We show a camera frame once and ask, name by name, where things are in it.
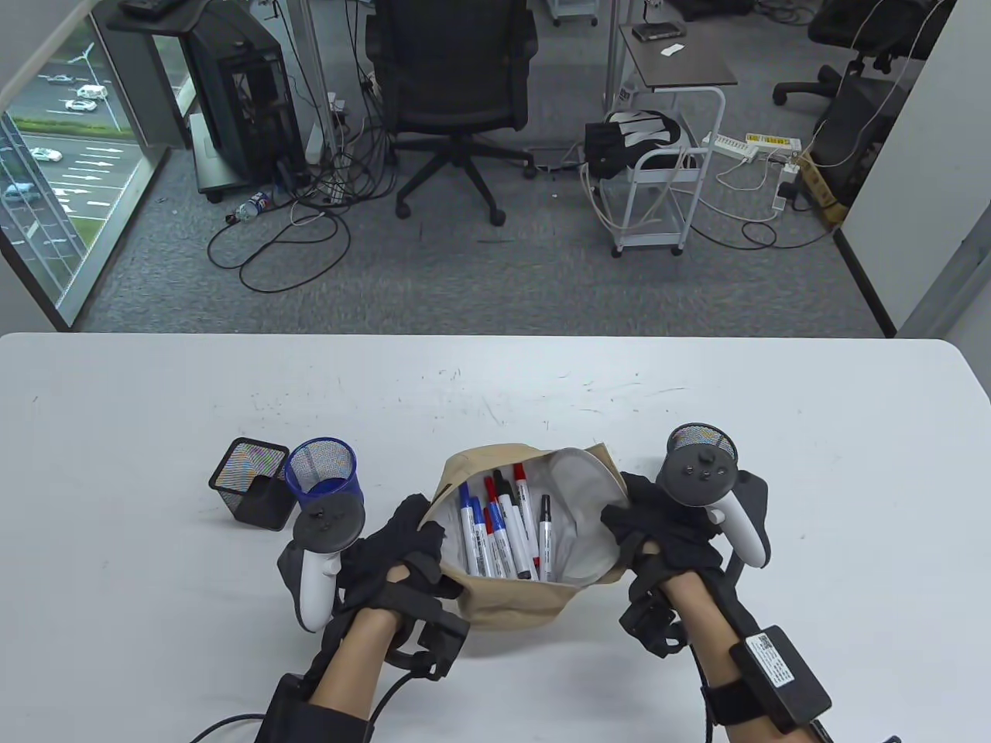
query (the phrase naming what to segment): black glove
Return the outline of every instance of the black glove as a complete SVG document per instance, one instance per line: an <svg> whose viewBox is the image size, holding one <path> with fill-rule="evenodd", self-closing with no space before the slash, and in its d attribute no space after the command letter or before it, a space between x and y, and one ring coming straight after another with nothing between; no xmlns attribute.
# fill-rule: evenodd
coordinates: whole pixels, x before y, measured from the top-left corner
<svg viewBox="0 0 991 743"><path fill-rule="evenodd" d="M359 539L341 553L337 587L344 591L344 600L335 608L334 618L324 630L320 652L303 678L304 692L312 694L316 689L358 611L377 603L385 588L385 575L392 567L403 564L409 569L409 576L396 585L422 597L457 598L461 587L440 572L444 527L429 521L422 529L418 528L429 507L430 502L423 495L410 495L382 529ZM414 625L414 619L402 617L390 648L405 643Z"/></svg>
<svg viewBox="0 0 991 743"><path fill-rule="evenodd" d="M690 508L640 475L621 473L629 507L608 505L603 524L619 545L621 562L640 575L651 568L659 581L688 571L709 571L722 564L710 539L719 533L704 508ZM644 543L656 542L661 553L644 555Z"/></svg>

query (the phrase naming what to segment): plastic bottle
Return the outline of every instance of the plastic bottle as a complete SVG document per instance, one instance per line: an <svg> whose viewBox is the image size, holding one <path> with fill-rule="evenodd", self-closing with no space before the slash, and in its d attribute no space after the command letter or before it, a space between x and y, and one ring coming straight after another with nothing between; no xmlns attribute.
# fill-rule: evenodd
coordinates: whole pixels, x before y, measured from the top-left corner
<svg viewBox="0 0 991 743"><path fill-rule="evenodd" d="M272 197L264 191L259 191L239 206L235 214L237 214L239 222L247 222L271 208Z"/></svg>

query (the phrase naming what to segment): white controller handle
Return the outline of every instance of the white controller handle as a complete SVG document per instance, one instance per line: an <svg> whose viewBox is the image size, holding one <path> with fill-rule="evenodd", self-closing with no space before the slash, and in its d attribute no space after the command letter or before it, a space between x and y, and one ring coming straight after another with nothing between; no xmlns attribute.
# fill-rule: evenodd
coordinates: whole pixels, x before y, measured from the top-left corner
<svg viewBox="0 0 991 743"><path fill-rule="evenodd" d="M763 568L771 556L761 541L757 529L731 490L715 503L706 506L709 520L722 527L729 544L740 560L752 568Z"/></svg>
<svg viewBox="0 0 991 743"><path fill-rule="evenodd" d="M299 575L299 623L307 631L319 632L330 621L340 572L341 553L318 555L303 551Z"/></svg>

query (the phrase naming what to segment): cardboard box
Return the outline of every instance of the cardboard box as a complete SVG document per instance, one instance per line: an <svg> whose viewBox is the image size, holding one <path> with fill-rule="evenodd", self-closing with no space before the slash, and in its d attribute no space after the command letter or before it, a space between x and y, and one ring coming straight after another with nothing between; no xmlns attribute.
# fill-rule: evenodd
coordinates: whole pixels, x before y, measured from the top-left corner
<svg viewBox="0 0 991 743"><path fill-rule="evenodd" d="M826 179L823 178L823 174L819 172L816 164L809 156L802 156L799 158L799 167L802 169L802 181L805 182L809 192L819 204L820 212L826 223L830 227L843 224L843 220L846 219L846 215L850 211L849 207L836 201L836 197L832 195Z"/></svg>

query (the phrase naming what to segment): white table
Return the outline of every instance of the white table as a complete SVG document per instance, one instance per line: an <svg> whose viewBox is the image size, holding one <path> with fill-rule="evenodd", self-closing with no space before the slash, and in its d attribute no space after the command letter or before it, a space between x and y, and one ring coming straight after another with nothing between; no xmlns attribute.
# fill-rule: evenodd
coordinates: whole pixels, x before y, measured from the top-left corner
<svg viewBox="0 0 991 743"><path fill-rule="evenodd" d="M464 448L605 441L653 476L689 420L770 483L774 557L740 593L826 686L837 743L983 740L991 406L949 345L127 335L0 339L0 740L183 743L306 667L288 530L243 527L206 486L237 436L344 438L377 528ZM624 589L472 635L375 740L701 743L691 658L620 630ZM492 694L514 714L487 716Z"/></svg>

